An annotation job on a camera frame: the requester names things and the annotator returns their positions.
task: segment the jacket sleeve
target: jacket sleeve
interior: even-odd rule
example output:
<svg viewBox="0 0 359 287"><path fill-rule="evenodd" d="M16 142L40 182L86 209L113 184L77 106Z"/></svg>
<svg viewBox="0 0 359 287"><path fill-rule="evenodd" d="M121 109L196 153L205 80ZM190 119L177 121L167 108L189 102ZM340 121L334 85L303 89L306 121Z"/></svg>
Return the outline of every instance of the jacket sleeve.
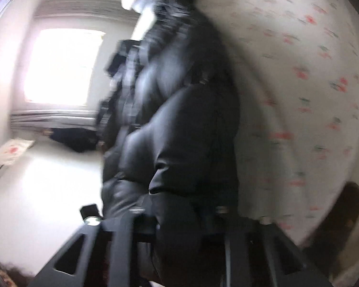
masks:
<svg viewBox="0 0 359 287"><path fill-rule="evenodd" d="M209 85L193 84L169 98L152 118L156 172L149 185L159 223L157 250L175 258L196 253L201 228L188 197L210 168L216 135L216 96Z"/></svg>

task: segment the window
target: window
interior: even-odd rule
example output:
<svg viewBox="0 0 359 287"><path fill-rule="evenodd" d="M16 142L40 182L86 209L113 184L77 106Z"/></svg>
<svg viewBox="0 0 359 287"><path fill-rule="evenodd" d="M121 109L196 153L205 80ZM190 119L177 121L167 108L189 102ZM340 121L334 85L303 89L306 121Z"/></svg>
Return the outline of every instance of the window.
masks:
<svg viewBox="0 0 359 287"><path fill-rule="evenodd" d="M85 105L104 32L57 28L41 30L24 84L27 102Z"/></svg>

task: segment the bright window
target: bright window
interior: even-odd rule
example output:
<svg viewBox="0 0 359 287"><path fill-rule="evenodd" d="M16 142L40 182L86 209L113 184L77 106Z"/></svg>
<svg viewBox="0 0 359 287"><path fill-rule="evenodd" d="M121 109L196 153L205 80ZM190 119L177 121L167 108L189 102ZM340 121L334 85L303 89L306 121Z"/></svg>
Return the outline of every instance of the bright window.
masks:
<svg viewBox="0 0 359 287"><path fill-rule="evenodd" d="M84 29L42 30L25 79L26 101L84 105L104 34Z"/></svg>

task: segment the black jacket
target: black jacket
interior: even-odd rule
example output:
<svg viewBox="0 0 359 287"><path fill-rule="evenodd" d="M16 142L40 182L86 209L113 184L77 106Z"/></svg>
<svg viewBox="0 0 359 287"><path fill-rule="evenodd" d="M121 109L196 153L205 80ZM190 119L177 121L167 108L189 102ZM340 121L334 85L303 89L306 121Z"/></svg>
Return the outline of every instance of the black jacket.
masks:
<svg viewBox="0 0 359 287"><path fill-rule="evenodd" d="M148 195L160 243L196 250L202 215L237 205L238 93L220 34L192 0L155 0L155 13L115 92L103 214L118 216ZM187 242L173 240L178 232Z"/></svg>

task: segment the person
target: person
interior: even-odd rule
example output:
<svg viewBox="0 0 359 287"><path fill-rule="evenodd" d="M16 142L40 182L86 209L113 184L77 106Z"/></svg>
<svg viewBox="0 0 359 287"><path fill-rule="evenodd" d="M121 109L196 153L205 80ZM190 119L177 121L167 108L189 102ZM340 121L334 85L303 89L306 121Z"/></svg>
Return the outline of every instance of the person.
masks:
<svg viewBox="0 0 359 287"><path fill-rule="evenodd" d="M224 245L203 241L202 224L218 206L237 211L238 92L220 34L194 1L131 3L154 20L137 24L104 154L104 218L150 200L157 239L139 246L140 275L167 287L219 286Z"/></svg>

